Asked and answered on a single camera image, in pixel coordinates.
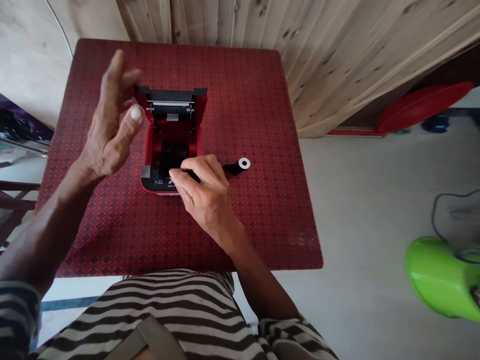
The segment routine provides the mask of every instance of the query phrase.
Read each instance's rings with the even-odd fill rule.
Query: wooden chair
[[[28,182],[11,182],[0,180],[0,209],[11,211],[11,214],[0,224],[0,247],[7,247],[12,231],[22,223],[27,211],[35,209],[36,201],[23,200],[25,195],[31,191],[38,191],[40,184]],[[20,191],[12,197],[5,191]]]

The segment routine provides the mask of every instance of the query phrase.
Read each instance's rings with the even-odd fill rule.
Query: red patterned tablecloth
[[[208,88],[205,153],[251,168],[230,180],[235,212],[272,270],[323,265],[282,61],[276,51],[82,39],[78,42],[37,206],[80,154],[116,49],[151,89]],[[232,271],[230,259],[178,196],[140,184],[146,129],[130,157],[91,198],[59,277],[138,275],[173,268]]]

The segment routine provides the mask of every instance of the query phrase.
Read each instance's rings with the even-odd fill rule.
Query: blue object
[[[421,128],[429,133],[443,134],[450,126],[449,117],[446,115],[434,115],[421,123]]]

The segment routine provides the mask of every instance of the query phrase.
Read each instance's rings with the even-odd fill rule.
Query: wooden wall
[[[278,50],[301,137],[323,135],[480,38],[478,0],[117,2],[141,41]]]
[[[50,1],[74,44],[277,50],[301,137],[323,135],[480,38],[478,0]],[[0,11],[0,93],[54,124],[70,64],[62,35],[41,0],[2,0]]]

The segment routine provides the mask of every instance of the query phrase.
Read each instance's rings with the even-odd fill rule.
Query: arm
[[[124,53],[115,53],[102,78],[85,148],[45,206],[5,250],[0,259],[0,280],[28,283],[41,296],[50,288],[95,187],[122,167],[133,138],[142,128],[143,110],[128,99],[140,75],[137,69],[125,71]]]
[[[186,210],[230,256],[241,287],[259,319],[295,318],[299,311],[260,255],[252,246],[244,225],[235,215],[230,201],[230,185],[214,155],[188,158],[182,170],[193,170],[197,183],[186,172],[170,170]]]

